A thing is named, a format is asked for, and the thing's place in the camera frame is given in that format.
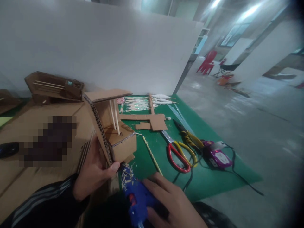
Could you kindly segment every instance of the pixelated area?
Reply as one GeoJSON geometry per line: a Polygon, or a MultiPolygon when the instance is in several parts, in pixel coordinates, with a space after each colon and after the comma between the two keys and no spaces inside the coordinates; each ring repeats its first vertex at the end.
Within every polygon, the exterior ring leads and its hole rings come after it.
{"type": "Polygon", "coordinates": [[[19,135],[19,166],[61,167],[76,136],[76,117],[51,116],[39,118],[28,125],[23,122],[19,135]]]}

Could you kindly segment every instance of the cardboard house model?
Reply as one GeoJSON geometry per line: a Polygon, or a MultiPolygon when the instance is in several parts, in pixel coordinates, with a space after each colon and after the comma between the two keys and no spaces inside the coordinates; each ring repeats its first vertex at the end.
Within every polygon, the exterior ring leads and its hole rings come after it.
{"type": "Polygon", "coordinates": [[[132,95],[121,89],[88,92],[83,95],[102,151],[109,165],[128,160],[136,151],[136,134],[119,118],[117,98],[132,95]]]}

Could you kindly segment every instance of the red object on floor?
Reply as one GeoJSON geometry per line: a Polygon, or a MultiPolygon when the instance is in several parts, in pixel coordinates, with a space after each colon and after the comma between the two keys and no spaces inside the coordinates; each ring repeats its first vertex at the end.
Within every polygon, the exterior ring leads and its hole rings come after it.
{"type": "Polygon", "coordinates": [[[203,68],[201,69],[201,72],[203,72],[203,75],[209,75],[210,72],[212,71],[213,67],[214,67],[213,62],[212,62],[212,63],[205,64],[205,65],[203,66],[203,68]]]}
{"type": "Polygon", "coordinates": [[[201,66],[199,67],[199,69],[197,70],[197,72],[198,72],[198,71],[203,72],[203,71],[202,71],[202,68],[205,68],[205,65],[206,65],[206,64],[212,63],[212,61],[213,61],[214,58],[216,57],[217,53],[218,53],[217,51],[210,51],[210,52],[208,53],[208,55],[207,55],[205,61],[202,63],[202,65],[201,65],[201,66]]]}

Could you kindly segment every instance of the concrete floor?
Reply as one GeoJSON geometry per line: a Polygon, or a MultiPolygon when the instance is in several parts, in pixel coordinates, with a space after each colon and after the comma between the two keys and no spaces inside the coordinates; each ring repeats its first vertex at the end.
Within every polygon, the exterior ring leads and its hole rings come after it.
{"type": "Polygon", "coordinates": [[[201,63],[194,62],[177,94],[263,177],[254,186],[265,194],[246,186],[203,201],[239,228],[279,227],[302,182],[304,90],[261,77],[246,98],[196,73],[201,63]]]}

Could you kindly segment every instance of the hand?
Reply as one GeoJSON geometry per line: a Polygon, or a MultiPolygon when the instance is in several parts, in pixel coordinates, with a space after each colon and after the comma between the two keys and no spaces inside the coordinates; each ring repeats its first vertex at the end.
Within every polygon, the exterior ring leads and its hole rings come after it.
{"type": "Polygon", "coordinates": [[[148,207],[148,220],[154,227],[205,227],[206,223],[194,209],[181,188],[177,187],[160,173],[151,176],[152,182],[143,180],[147,189],[168,209],[168,221],[161,218],[153,208],[148,207]]]}
{"type": "Polygon", "coordinates": [[[119,169],[120,163],[114,162],[108,169],[101,164],[100,144],[96,135],[91,141],[90,150],[76,179],[73,196],[79,202],[102,186],[109,178],[113,177],[119,169]]]}

